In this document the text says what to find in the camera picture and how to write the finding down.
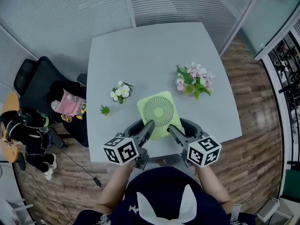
white shoe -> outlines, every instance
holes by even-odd
[[[53,173],[53,168],[49,167],[48,171],[44,173],[47,180],[51,180],[52,173]]]
[[[53,161],[53,164],[50,164],[50,167],[55,169],[57,168],[57,163],[56,163],[56,154],[55,153],[52,153],[53,157],[54,157],[54,161]]]

fan grille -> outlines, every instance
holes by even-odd
[[[163,127],[172,120],[174,108],[167,98],[152,97],[146,102],[143,115],[147,121],[154,120],[156,127]]]

frosted glass partition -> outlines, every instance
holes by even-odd
[[[0,30],[0,83],[13,88],[15,75],[25,59],[34,60],[15,43],[3,30]],[[0,102],[3,103],[11,89],[0,84]]]
[[[259,53],[285,24],[300,0],[257,0],[241,34],[253,55]]]
[[[87,72],[93,37],[131,27],[125,0],[0,0],[0,23],[71,79]]]
[[[137,26],[202,22],[220,53],[251,0],[131,0]]]

pink flower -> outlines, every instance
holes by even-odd
[[[205,77],[205,87],[210,89],[213,84],[213,78],[216,77],[212,74],[212,72],[208,72]]]
[[[183,91],[186,88],[183,76],[181,74],[178,74],[176,84],[177,84],[177,90],[179,91]]]
[[[207,71],[205,68],[201,67],[200,64],[195,64],[192,62],[191,67],[187,69],[187,72],[192,75],[193,78],[196,77],[205,77],[207,74]]]
[[[178,91],[183,91],[186,88],[186,86],[182,83],[177,84],[177,90]]]

chair armrest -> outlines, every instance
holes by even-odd
[[[88,81],[88,75],[85,73],[79,74],[79,76],[77,77],[77,81],[86,85]]]

